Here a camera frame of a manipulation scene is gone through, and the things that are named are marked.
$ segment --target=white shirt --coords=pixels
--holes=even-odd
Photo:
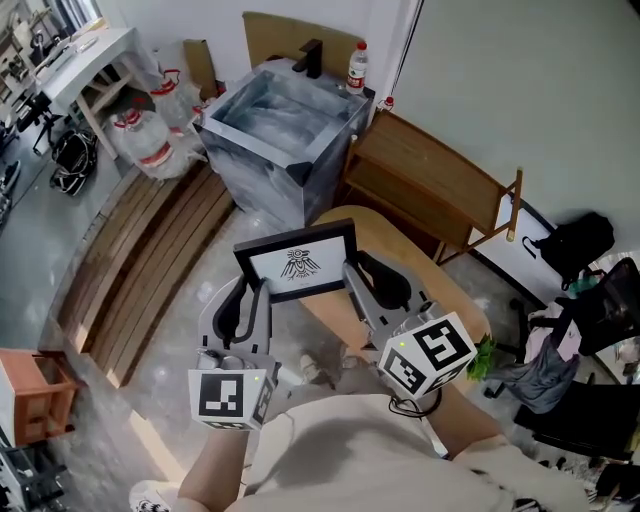
[[[539,510],[588,510],[577,481],[527,459],[502,436],[453,461],[438,458],[422,422],[391,413],[388,402],[336,396],[278,416],[262,430],[245,497],[227,510],[512,512],[518,499],[537,501]],[[187,499],[173,507],[205,510]]]

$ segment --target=black bag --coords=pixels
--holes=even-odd
[[[87,131],[69,130],[55,143],[51,158],[58,164],[49,184],[75,196],[95,170],[98,162],[98,137]]]
[[[611,249],[615,242],[613,226],[595,212],[558,226],[547,238],[533,241],[524,237],[523,245],[525,240],[540,249],[542,258],[562,276],[563,290],[569,288],[578,279],[580,271]],[[525,248],[535,257],[526,245]]]

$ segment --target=concrete floor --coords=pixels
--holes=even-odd
[[[58,123],[57,135],[64,131]],[[52,189],[55,169],[46,138],[36,156],[31,147],[40,126],[30,126],[2,155],[19,159],[21,173],[13,193],[12,211],[0,232],[0,346],[37,348],[47,314],[67,266],[96,214],[129,169],[98,150],[96,172],[76,197]]]
[[[160,323],[128,386],[117,391],[93,362],[72,349],[67,355],[88,384],[76,400],[74,433],[51,441],[69,468],[65,484],[71,510],[128,510],[127,496],[139,480],[180,481],[197,457],[208,429],[190,419],[186,372],[195,364],[197,320],[213,294],[239,267],[233,245],[265,236],[269,229],[236,210],[209,246]],[[470,256],[445,269],[485,310],[500,341],[514,339],[518,294]],[[272,353],[299,376],[301,352],[310,351],[335,373],[343,345],[297,301],[274,307]],[[510,397],[485,404],[495,408],[515,436]],[[478,391],[474,397],[486,401]],[[506,406],[500,405],[506,400]],[[255,447],[257,438],[252,439]]]

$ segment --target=cardboard box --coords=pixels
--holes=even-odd
[[[217,97],[216,74],[213,70],[207,41],[204,39],[185,39],[182,45],[191,80],[201,87],[200,97],[203,100]]]

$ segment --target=picture frame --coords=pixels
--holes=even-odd
[[[352,219],[236,244],[234,254],[253,290],[265,279],[271,302],[344,288],[342,264],[356,261]]]

